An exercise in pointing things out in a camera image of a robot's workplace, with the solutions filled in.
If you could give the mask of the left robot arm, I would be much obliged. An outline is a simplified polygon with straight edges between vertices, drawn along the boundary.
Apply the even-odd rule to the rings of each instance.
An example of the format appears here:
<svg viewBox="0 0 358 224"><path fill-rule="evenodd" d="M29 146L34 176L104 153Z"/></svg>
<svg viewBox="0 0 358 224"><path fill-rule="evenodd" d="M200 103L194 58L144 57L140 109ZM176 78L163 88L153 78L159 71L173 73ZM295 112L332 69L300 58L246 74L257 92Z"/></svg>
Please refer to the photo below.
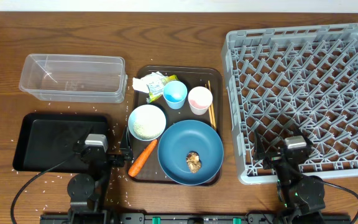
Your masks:
<svg viewBox="0 0 358 224"><path fill-rule="evenodd" d="M124 167L125 162L133 159L129 141L129 128L125 127L120 149L122 154L107 153L108 141L104 134L94 134L89 128L73 145L73 152L82 162L88 164L85 173L72 177L67 186L70 196L68 211L69 224L119 223L118 215L112 210L102 209L110 172L113 167Z"/></svg>

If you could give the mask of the yellow green snack wrapper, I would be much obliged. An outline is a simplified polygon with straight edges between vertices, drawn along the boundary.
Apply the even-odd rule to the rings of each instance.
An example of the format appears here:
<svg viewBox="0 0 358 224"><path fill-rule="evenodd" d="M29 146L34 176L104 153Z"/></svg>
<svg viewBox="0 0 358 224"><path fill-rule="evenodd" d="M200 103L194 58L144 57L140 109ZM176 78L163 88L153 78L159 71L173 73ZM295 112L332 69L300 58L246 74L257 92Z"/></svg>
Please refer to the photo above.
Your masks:
<svg viewBox="0 0 358 224"><path fill-rule="evenodd" d="M147 88L149 89L147 103L151 103L159 99L163 95L163 89L167 83L178 81L178 77L176 75L164 76L159 75L158 73L151 73L150 76L152 81L147 84Z"/></svg>

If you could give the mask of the light blue cup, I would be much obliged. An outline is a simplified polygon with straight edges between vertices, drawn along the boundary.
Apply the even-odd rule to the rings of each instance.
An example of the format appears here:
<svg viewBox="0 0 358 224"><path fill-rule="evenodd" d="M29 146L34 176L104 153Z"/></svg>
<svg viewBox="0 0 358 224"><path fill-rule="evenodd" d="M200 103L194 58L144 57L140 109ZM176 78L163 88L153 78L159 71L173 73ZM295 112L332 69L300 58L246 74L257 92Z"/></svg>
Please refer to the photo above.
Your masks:
<svg viewBox="0 0 358 224"><path fill-rule="evenodd" d="M180 81L168 82L163 89L163 97L167 105L174 110L178 110L184 105L187 94L186 85Z"/></svg>

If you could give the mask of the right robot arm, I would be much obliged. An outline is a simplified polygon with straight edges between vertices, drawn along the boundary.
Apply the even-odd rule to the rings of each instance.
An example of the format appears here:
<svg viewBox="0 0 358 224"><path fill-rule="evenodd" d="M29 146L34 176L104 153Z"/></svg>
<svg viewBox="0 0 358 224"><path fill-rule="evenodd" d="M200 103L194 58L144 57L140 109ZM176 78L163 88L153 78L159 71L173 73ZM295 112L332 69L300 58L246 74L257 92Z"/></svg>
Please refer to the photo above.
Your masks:
<svg viewBox="0 0 358 224"><path fill-rule="evenodd" d="M259 133L255 133L254 155L262 161L264 169L273 169L278 177L278 196L285 209L273 218L274 223L324 223L321 210L325 208L324 184L317 176L300 172L299 164L305 162L312 151L312 142L298 128L294 136L285 138L285 145L278 151L264 149Z"/></svg>

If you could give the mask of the blue plate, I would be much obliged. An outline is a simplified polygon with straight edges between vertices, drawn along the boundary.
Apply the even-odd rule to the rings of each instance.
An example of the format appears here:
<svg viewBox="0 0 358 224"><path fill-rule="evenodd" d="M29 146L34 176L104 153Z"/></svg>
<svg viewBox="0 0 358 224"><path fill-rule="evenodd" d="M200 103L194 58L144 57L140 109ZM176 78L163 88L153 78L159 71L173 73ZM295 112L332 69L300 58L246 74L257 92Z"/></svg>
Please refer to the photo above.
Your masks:
<svg viewBox="0 0 358 224"><path fill-rule="evenodd" d="M191 173L186 163L190 152L198 153L201 169ZM208 124L184 120L171 125L158 144L158 161L165 175L183 185L209 182L220 171L224 159L223 142Z"/></svg>

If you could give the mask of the brown food scrap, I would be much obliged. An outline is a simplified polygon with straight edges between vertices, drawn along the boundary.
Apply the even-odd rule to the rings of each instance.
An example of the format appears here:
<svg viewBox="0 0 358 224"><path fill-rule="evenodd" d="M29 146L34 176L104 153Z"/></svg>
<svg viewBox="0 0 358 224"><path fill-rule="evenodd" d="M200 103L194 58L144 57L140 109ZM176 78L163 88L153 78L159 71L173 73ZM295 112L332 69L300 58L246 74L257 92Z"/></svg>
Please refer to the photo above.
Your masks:
<svg viewBox="0 0 358 224"><path fill-rule="evenodd" d="M186 163L191 173L197 173L201 169L200 157L196 152L190 152L187 155Z"/></svg>

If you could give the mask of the white paper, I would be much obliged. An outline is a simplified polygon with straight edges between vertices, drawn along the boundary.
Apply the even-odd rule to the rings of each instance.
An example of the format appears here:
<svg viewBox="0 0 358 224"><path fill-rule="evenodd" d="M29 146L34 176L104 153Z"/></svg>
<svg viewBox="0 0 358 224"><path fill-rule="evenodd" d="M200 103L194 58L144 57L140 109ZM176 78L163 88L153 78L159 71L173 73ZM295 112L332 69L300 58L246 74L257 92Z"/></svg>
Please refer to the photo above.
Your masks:
<svg viewBox="0 0 358 224"><path fill-rule="evenodd" d="M132 87L135 91L149 93L149 88L147 85L164 77L165 76L162 75L160 72L152 72L142 78L133 78Z"/></svg>

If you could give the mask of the pink cup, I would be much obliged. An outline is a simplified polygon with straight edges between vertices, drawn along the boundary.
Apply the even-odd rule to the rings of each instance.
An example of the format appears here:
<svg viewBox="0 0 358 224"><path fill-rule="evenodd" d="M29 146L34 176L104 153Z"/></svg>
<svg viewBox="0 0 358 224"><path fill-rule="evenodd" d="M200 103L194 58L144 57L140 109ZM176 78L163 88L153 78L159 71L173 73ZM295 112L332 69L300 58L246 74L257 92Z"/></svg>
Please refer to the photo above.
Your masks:
<svg viewBox="0 0 358 224"><path fill-rule="evenodd" d="M188 102L191 111L195 115L202 115L208 110L213 102L211 91L203 86L197 86L191 89L188 94Z"/></svg>

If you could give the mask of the orange carrot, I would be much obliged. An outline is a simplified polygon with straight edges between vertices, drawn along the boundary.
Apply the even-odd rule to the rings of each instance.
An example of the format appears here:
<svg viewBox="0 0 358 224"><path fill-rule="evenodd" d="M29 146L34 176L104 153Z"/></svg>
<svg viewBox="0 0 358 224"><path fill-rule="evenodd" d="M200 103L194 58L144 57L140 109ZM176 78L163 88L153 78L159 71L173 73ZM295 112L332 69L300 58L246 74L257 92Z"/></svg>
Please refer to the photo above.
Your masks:
<svg viewBox="0 0 358 224"><path fill-rule="evenodd" d="M130 169L128 170L128 175L131 177L135 177L145 165L147 159L153 152L154 148L158 143L157 139L154 139L139 155L139 157L134 161L133 165L131 165Z"/></svg>

